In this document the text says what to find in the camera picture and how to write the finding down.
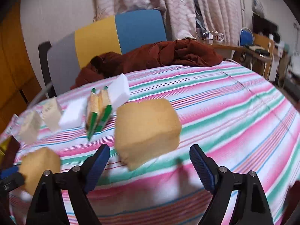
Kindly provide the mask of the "patterned beige curtain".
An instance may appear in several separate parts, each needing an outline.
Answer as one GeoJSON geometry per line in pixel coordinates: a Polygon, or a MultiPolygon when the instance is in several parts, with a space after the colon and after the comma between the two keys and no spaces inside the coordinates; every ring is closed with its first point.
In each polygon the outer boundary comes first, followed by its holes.
{"type": "Polygon", "coordinates": [[[167,38],[197,38],[196,6],[209,32],[222,33],[225,41],[237,43],[242,28],[240,0],[92,0],[94,19],[135,10],[159,10],[167,38]]]}

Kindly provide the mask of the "wooden side table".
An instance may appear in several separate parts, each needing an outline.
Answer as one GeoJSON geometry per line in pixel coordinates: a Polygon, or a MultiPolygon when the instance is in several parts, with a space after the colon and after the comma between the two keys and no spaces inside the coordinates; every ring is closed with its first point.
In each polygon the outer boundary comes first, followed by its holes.
{"type": "Polygon", "coordinates": [[[228,61],[235,61],[252,71],[255,71],[266,80],[269,79],[271,68],[271,58],[261,55],[246,47],[238,46],[227,42],[214,40],[201,40],[202,44],[212,47],[216,52],[223,55],[228,61]]]}

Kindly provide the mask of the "small yellow sponge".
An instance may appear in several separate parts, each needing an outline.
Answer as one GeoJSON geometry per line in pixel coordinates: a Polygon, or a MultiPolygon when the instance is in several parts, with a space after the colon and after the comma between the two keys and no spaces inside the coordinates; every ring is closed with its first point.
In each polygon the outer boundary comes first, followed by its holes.
{"type": "Polygon", "coordinates": [[[30,195],[34,195],[45,170],[50,170],[52,173],[59,173],[61,170],[59,155],[48,147],[30,152],[21,158],[19,173],[24,177],[23,189],[30,195]]]}

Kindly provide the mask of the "gold tin box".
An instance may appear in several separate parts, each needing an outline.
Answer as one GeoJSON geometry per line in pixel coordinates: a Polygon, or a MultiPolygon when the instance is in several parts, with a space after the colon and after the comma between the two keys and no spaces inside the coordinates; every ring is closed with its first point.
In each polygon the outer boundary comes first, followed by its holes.
{"type": "Polygon", "coordinates": [[[13,137],[8,136],[0,145],[0,169],[8,169],[14,164],[15,156],[19,151],[20,143],[13,137]]]}

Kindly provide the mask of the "grey yellow blue chair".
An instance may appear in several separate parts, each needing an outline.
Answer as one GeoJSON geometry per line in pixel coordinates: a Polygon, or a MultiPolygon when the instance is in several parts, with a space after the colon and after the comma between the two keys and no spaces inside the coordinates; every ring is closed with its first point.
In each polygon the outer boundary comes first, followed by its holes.
{"type": "Polygon", "coordinates": [[[55,43],[38,46],[46,92],[55,97],[70,90],[83,67],[107,52],[125,54],[142,45],[165,41],[161,12],[136,10],[82,27],[55,43]]]}

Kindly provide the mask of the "beige cardboard box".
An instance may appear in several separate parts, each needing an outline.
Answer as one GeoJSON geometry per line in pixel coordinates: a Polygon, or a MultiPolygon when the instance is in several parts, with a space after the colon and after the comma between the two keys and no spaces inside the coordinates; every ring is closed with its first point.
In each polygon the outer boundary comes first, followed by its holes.
{"type": "Polygon", "coordinates": [[[25,144],[33,144],[39,135],[42,118],[37,111],[31,111],[23,121],[19,131],[19,138],[25,144]]]}
{"type": "Polygon", "coordinates": [[[59,120],[63,112],[57,97],[49,99],[44,105],[42,110],[42,119],[50,129],[51,132],[56,132],[60,129],[59,120]]]}

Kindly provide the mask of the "patterned mug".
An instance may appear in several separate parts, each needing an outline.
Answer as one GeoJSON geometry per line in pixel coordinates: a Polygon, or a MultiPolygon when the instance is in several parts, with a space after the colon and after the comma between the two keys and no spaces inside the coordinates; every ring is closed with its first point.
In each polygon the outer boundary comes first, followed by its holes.
{"type": "Polygon", "coordinates": [[[212,32],[212,35],[213,35],[214,41],[223,42],[225,39],[225,36],[223,33],[212,32]]]}

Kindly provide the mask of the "dark red cloth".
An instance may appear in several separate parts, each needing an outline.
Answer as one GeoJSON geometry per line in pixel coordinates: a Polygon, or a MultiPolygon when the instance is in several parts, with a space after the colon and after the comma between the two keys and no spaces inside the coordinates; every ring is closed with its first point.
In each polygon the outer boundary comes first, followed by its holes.
{"type": "Polygon", "coordinates": [[[213,67],[222,61],[223,56],[196,40],[161,41],[125,54],[108,52],[95,56],[82,68],[71,89],[135,71],[174,65],[213,67]]]}

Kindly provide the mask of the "green cracker packet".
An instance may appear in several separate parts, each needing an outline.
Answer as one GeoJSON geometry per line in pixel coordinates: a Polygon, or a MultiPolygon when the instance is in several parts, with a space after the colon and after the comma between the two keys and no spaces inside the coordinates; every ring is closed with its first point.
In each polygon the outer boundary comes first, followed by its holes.
{"type": "Polygon", "coordinates": [[[86,134],[88,141],[95,133],[101,132],[112,114],[112,104],[105,86],[99,93],[92,88],[86,108],[86,134]]]}

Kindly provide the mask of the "large yellow sponge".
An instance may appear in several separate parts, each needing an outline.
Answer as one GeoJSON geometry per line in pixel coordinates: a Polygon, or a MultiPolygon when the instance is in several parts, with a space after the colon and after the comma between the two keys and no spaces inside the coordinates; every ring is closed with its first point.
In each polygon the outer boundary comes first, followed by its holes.
{"type": "Polygon", "coordinates": [[[179,146],[182,125],[169,100],[129,102],[116,111],[114,147],[133,171],[179,146]]]}

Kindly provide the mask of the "striped tablecloth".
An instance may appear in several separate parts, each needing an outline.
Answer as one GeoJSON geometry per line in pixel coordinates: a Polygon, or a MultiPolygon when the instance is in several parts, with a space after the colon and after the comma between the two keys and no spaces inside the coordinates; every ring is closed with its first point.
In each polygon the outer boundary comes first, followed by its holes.
{"type": "Polygon", "coordinates": [[[68,171],[107,144],[110,160],[88,195],[102,224],[198,224],[211,200],[189,158],[190,147],[198,144],[232,172],[254,170],[274,223],[283,221],[286,195],[299,180],[299,113],[277,88],[228,61],[215,67],[159,67],[127,78],[130,101],[170,101],[182,125],[178,149],[129,171],[114,148],[112,118],[90,140],[85,127],[52,133],[43,124],[37,142],[21,144],[15,162],[48,147],[68,171]]]}

